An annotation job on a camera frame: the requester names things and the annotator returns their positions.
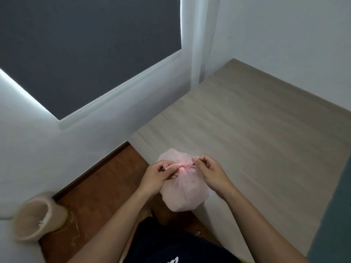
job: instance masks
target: person's left hand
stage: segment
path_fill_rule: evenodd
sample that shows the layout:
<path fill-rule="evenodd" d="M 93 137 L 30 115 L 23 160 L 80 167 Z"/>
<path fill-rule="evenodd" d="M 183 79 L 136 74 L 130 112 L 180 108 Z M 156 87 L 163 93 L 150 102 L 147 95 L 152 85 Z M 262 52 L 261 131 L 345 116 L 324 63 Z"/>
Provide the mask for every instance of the person's left hand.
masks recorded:
<path fill-rule="evenodd" d="M 178 170 L 179 167 L 170 167 L 167 170 L 163 170 L 163 164 L 168 165 L 174 164 L 173 161 L 162 160 L 153 165 L 150 165 L 140 182 L 138 191 L 142 194 L 146 194 L 147 197 L 153 197 L 160 192 L 165 181 Z"/>

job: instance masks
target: tied plastic bag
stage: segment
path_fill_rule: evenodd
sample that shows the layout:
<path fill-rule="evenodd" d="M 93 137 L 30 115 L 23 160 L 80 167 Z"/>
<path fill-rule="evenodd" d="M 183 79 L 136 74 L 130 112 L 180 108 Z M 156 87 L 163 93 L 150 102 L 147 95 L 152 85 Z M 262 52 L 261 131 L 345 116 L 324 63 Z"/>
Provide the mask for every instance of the tied plastic bag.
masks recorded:
<path fill-rule="evenodd" d="M 189 154 L 171 148 L 160 155 L 158 161 L 162 159 L 174 161 L 180 165 L 178 176 L 165 181 L 161 189 L 162 200 L 171 211 L 193 210 L 208 198 L 210 189 L 201 171 L 193 165 Z M 164 164 L 163 167 L 167 169 L 169 166 Z"/>

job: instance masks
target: trash bin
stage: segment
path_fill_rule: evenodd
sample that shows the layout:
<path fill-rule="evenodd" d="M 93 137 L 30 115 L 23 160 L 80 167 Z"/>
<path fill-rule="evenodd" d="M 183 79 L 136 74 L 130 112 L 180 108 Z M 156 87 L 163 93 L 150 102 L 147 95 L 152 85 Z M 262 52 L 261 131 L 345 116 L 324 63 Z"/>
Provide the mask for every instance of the trash bin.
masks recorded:
<path fill-rule="evenodd" d="M 13 219 L 13 234 L 18 241 L 38 241 L 44 234 L 59 229 L 66 221 L 67 209 L 50 195 L 38 195 L 20 208 Z"/>

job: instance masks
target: light gray floor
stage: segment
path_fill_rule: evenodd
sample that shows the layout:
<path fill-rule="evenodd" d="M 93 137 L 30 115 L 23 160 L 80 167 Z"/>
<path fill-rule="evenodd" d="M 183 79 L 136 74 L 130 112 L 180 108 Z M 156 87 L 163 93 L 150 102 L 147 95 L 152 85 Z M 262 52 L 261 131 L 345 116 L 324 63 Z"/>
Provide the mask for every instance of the light gray floor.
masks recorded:
<path fill-rule="evenodd" d="M 351 113 L 232 60 L 129 142 L 150 164 L 169 148 L 211 155 L 268 221 L 306 254 L 351 148 Z M 253 262 L 217 195 L 194 213 L 224 247 Z"/>

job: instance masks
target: wood laminate floor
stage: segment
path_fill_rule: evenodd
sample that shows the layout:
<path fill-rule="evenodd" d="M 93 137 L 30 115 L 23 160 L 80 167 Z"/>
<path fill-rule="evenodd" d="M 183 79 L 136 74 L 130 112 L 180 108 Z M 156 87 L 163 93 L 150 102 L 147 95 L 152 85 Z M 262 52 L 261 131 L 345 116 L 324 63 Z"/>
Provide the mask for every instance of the wood laminate floor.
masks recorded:
<path fill-rule="evenodd" d="M 129 142 L 148 163 L 169 148 L 211 155 L 306 254 L 348 158 L 350 133 L 349 111 L 233 59 Z M 213 194 L 194 213 L 224 247 L 253 261 L 224 201 Z"/>
<path fill-rule="evenodd" d="M 129 145 L 58 200 L 69 210 L 69 217 L 61 229 L 40 239 L 46 262 L 63 263 L 73 257 L 133 194 L 147 167 L 148 163 Z M 160 194 L 146 204 L 138 221 L 147 216 L 148 210 L 162 225 L 192 234 L 200 231 L 201 237 L 220 245 L 192 212 L 170 211 Z"/>

